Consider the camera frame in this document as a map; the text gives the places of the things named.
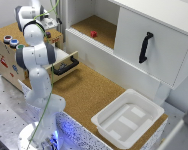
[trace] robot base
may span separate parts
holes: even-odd
[[[39,146],[36,146],[34,142],[32,141],[31,144],[29,145],[29,140],[28,138],[31,136],[31,133],[33,130],[36,128],[38,125],[38,122],[31,123],[27,125],[19,134],[18,137],[18,149],[19,150],[51,150],[51,146],[47,142],[41,143]],[[56,135],[57,141],[58,141],[58,147],[62,147],[64,138],[58,136],[58,132],[54,133]]]

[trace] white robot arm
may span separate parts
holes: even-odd
[[[42,67],[43,65],[53,64],[56,61],[54,47],[43,41],[45,29],[41,21],[44,17],[49,17],[49,14],[39,16],[44,12],[45,10],[38,0],[31,0],[31,6],[18,6],[15,9],[19,30],[23,32],[24,38],[29,44],[29,47],[16,51],[16,62],[20,67],[29,71],[32,87],[25,99],[30,105],[41,108],[40,118],[43,116],[35,135],[32,132],[29,137],[29,140],[32,141],[31,146],[37,150],[47,150],[52,146],[48,144],[48,147],[43,147],[43,143],[49,143],[51,135],[55,135],[57,130],[55,114],[63,111],[66,105],[64,98],[54,94],[51,95],[50,77],[45,68]],[[50,100],[48,107],[45,114],[42,115],[48,100]],[[58,139],[53,140],[57,140],[54,149],[60,149],[61,145]]]

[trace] cabinet handle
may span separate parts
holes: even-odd
[[[147,60],[147,57],[145,56],[145,53],[146,53],[146,49],[147,49],[147,45],[148,45],[148,40],[150,38],[153,37],[153,34],[150,33],[150,32],[147,32],[147,36],[145,37],[144,41],[143,41],[143,45],[142,45],[142,48],[141,48],[141,53],[140,53],[140,56],[139,56],[139,63],[142,64],[144,61]]]
[[[70,64],[69,66],[56,70],[55,68],[53,68],[54,70],[54,74],[57,76],[60,76],[62,74],[64,74],[65,72],[69,71],[70,69],[74,68],[75,66],[77,66],[79,64],[79,61],[77,59],[75,59],[73,56],[70,57],[70,60],[73,62],[72,64]]]

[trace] white container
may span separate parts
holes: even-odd
[[[92,117],[91,121],[99,133],[116,147],[129,149],[163,113],[163,108],[129,89]]]

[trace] cabinet door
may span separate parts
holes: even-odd
[[[148,40],[147,60],[140,64],[139,56],[147,32],[153,37]],[[120,9],[115,55],[173,86],[187,51],[187,35],[130,10]]]

